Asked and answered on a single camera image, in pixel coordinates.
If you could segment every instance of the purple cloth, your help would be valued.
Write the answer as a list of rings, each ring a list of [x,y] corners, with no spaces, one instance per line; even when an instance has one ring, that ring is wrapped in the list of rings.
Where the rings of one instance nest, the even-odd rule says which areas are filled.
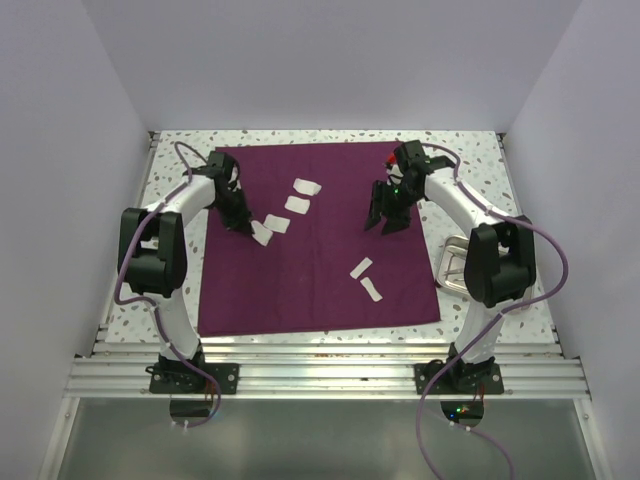
[[[398,145],[340,143],[220,148],[242,169],[254,219],[291,219],[267,247],[228,232],[209,213],[198,331],[202,336],[394,327],[440,320],[431,263],[417,207],[411,227],[381,236],[364,231],[371,185]],[[305,197],[296,178],[322,185]],[[310,198],[306,215],[284,208],[289,195]],[[383,299],[373,302],[349,273],[364,257]]]

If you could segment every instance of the gray wall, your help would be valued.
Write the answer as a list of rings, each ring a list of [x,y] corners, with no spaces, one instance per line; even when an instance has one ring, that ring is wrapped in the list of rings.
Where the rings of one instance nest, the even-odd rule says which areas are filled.
[[[79,0],[0,3],[0,478],[34,478],[95,334],[146,132]]]
[[[524,210],[571,266],[552,303],[581,355],[618,478],[638,478],[640,3],[584,0],[507,135]],[[541,252],[545,284],[558,264]]]
[[[85,0],[149,128],[505,131],[580,0]]]

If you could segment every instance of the white paper piece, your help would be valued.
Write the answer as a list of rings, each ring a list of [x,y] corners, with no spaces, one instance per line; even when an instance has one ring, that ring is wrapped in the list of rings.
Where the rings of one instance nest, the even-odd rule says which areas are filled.
[[[251,221],[251,227],[253,228],[253,235],[251,236],[260,245],[266,247],[269,244],[269,240],[271,240],[273,232],[257,220]]]
[[[371,297],[371,300],[373,300],[374,302],[379,302],[380,300],[382,300],[382,295],[378,293],[376,287],[373,286],[373,282],[371,282],[369,277],[364,277],[362,280],[360,280],[360,283]]]
[[[356,268],[351,270],[351,273],[349,275],[351,275],[351,278],[358,278],[360,275],[362,275],[362,272],[364,272],[371,266],[372,263],[373,262],[369,257],[364,257],[364,260],[362,260]]]
[[[264,220],[264,226],[267,227],[272,232],[285,233],[287,228],[289,228],[289,223],[291,220],[284,217],[278,217],[276,215],[267,215],[267,218]]]
[[[309,195],[310,197],[312,197],[318,194],[318,192],[322,189],[322,186],[317,184],[316,182],[296,178],[295,182],[293,182],[293,188],[295,188],[296,192],[298,193]]]
[[[304,215],[309,210],[311,202],[306,198],[294,197],[293,195],[287,198],[287,203],[284,204],[284,208],[295,213]]]

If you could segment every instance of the speckled white table surface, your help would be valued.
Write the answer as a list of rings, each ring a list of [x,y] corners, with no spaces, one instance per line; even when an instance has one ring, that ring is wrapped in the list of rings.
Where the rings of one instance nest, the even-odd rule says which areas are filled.
[[[160,199],[182,181],[184,167],[177,158],[172,142],[184,141],[203,155],[215,147],[248,145],[282,145],[303,143],[377,142],[414,140],[441,143],[460,153],[464,162],[461,176],[497,207],[517,213],[501,150],[494,132],[456,131],[379,131],[379,130],[188,130],[163,131],[144,189],[142,205]],[[189,154],[192,165],[201,162]],[[421,211],[424,238],[433,271],[442,255],[444,240],[461,234],[458,226],[438,207],[429,203],[418,205]],[[184,284],[189,317],[197,323],[200,298],[200,278],[204,259],[207,211],[200,212],[185,229],[188,245],[188,273]],[[536,285],[534,294],[541,291]],[[125,285],[123,297],[132,295]],[[458,335],[467,312],[468,302],[455,294],[438,289],[441,321],[406,328],[376,328],[362,330],[325,331],[311,333],[270,334],[218,337],[228,343],[449,343]],[[148,309],[143,304],[119,307],[112,305],[107,323],[107,342],[155,343],[157,335]],[[546,303],[507,316],[499,342],[554,343],[552,321]]]

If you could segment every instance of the stainless steel tray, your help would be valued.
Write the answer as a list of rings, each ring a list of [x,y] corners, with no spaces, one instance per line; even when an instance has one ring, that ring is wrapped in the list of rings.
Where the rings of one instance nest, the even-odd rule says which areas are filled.
[[[436,270],[436,283],[440,288],[458,296],[471,298],[464,283],[464,266],[467,261],[469,240],[460,235],[452,235],[444,242],[442,258]],[[531,298],[532,288],[529,287],[523,300]]]

